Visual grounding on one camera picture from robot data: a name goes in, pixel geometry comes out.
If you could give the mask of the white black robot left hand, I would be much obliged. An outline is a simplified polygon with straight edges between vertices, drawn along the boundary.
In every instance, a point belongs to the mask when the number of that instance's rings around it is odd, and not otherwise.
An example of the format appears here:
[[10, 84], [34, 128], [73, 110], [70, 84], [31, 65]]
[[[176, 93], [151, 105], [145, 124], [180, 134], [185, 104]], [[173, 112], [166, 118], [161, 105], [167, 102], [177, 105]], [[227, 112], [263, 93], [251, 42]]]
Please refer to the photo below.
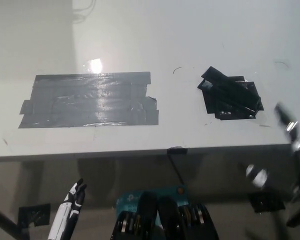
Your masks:
[[70, 240], [85, 200], [86, 184], [80, 178], [68, 191], [59, 205], [49, 231], [48, 240]]

